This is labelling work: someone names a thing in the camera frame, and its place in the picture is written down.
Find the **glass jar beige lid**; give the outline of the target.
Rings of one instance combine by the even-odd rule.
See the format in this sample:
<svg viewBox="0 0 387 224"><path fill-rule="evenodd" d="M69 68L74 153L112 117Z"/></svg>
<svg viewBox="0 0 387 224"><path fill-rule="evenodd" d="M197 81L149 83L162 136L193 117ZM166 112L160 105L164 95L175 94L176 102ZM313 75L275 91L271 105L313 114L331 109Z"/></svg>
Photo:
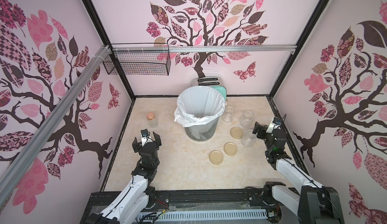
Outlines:
<svg viewBox="0 0 387 224"><path fill-rule="evenodd" d="M235 116L235 108L233 106L225 107L225 111L224 111L224 114L222 116L223 117L222 120L225 123L231 123L234 119L234 116Z"/></svg>
<svg viewBox="0 0 387 224"><path fill-rule="evenodd" d="M257 136L253 133L253 129L246 129L241 138L241 144L245 147L252 147L257 141Z"/></svg>

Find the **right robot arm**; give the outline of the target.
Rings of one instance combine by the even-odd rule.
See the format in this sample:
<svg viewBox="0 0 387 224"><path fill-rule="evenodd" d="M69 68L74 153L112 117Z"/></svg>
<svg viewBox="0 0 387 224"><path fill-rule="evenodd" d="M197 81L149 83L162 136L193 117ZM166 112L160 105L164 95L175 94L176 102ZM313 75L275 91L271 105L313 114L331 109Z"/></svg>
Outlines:
<svg viewBox="0 0 387 224"><path fill-rule="evenodd" d="M252 134L266 146L267 162L295 188L282 182L266 182L261 194L269 205L286 206L301 224L343 224L343 212L338 192L314 180L291 160L285 152L286 132L280 129L281 119L274 118L268 126L256 122Z"/></svg>

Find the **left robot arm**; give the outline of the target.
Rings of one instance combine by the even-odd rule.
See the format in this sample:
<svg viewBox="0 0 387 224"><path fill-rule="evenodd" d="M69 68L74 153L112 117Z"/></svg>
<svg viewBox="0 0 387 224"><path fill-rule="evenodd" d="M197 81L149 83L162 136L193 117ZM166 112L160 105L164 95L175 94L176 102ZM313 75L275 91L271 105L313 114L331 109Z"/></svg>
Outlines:
<svg viewBox="0 0 387 224"><path fill-rule="evenodd" d="M141 130L141 141L132 143L140 159L131 173L131 180L123 191L100 213L90 214L86 224L131 224L139 213L155 202L155 188L150 184L154 180L160 164L158 157L161 138L155 132L153 138L147 129Z"/></svg>

